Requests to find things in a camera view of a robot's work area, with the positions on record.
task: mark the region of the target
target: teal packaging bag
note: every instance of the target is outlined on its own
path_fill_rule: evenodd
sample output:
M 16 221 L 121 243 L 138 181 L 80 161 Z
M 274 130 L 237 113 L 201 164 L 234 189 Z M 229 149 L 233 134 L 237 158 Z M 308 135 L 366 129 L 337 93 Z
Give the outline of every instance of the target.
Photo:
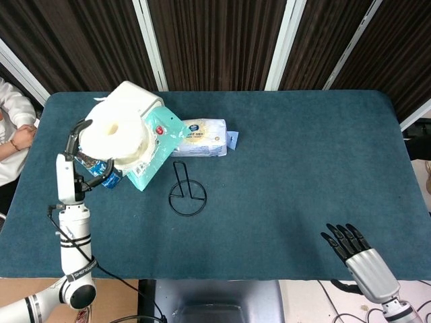
M 127 177 L 139 190 L 144 190 L 164 161 L 191 132 L 171 110 L 165 106 L 154 108 L 144 115 L 144 122 L 156 134 L 156 148 L 148 164 L 140 164 L 127 173 Z

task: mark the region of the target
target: person's hand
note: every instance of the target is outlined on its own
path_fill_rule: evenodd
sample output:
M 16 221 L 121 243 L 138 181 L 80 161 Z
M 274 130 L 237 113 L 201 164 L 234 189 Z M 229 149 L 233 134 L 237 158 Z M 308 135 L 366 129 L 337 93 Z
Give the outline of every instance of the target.
M 25 124 L 21 126 L 13 135 L 12 143 L 18 150 L 29 148 L 33 144 L 33 138 L 36 134 L 36 127 Z

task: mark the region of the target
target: white sleeve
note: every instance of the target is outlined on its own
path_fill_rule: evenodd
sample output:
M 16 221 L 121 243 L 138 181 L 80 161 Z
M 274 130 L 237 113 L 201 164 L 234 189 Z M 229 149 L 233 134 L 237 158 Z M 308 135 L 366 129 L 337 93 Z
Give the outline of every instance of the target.
M 0 108 L 9 115 L 12 123 L 20 128 L 23 124 L 34 124 L 36 113 L 33 105 L 16 87 L 0 77 Z

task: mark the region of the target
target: black wire stand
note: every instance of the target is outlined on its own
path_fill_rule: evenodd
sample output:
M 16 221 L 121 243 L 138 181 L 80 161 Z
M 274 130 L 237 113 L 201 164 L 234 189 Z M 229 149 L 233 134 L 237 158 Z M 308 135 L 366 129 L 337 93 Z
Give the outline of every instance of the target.
M 186 179 L 185 180 L 180 180 L 180 177 L 178 176 L 178 170 L 176 169 L 176 165 L 178 165 L 178 164 L 183 165 L 184 173 L 186 175 Z M 205 188 L 202 186 L 201 183 L 199 183 L 196 180 L 189 179 L 189 173 L 187 172 L 187 167 L 186 167 L 185 162 L 183 162 L 183 161 L 174 161 L 173 165 L 174 165 L 174 170 L 175 170 L 175 176 L 176 176 L 177 183 L 170 189 L 169 197 L 168 197 L 169 198 L 169 206 L 171 207 L 172 210 L 174 210 L 174 212 L 176 214 L 178 214 L 178 215 L 180 215 L 182 217 L 192 217 L 192 216 L 200 213 L 203 210 L 203 208 L 206 206 L 206 204 L 207 204 L 207 191 L 205 190 Z M 182 186 L 183 183 L 187 183 L 187 187 L 189 188 L 189 195 L 190 195 L 190 198 L 192 200 L 202 201 L 201 206 L 195 212 L 192 212 L 192 213 L 183 213 L 183 212 L 180 212 L 178 209 L 176 209 L 172 205 L 172 198 L 176 198 L 176 199 L 183 199 L 183 198 L 185 198 L 185 194 L 184 194 L 183 186 Z M 203 197 L 193 196 L 193 193 L 191 192 L 190 183 L 193 183 L 193 184 L 197 185 L 202 190 Z M 180 188 L 181 194 L 174 194 L 174 190 L 177 187 Z

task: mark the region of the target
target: dark teal tablecloth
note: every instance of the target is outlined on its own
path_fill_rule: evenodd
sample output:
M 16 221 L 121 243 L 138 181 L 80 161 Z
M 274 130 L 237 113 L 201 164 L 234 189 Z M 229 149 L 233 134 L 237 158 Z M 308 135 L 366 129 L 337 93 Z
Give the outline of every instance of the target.
M 0 233 L 0 277 L 60 277 L 56 154 L 106 93 L 50 97 Z M 320 237 L 353 223 L 399 279 L 431 279 L 431 220 L 389 99 L 374 91 L 164 92 L 180 118 L 224 118 L 226 157 L 183 158 L 207 190 L 196 217 L 168 206 L 170 158 L 144 192 L 128 179 L 86 198 L 93 252 L 124 278 L 350 279 Z M 78 170 L 91 177 L 82 168 Z M 96 277 L 103 277 L 98 270 Z

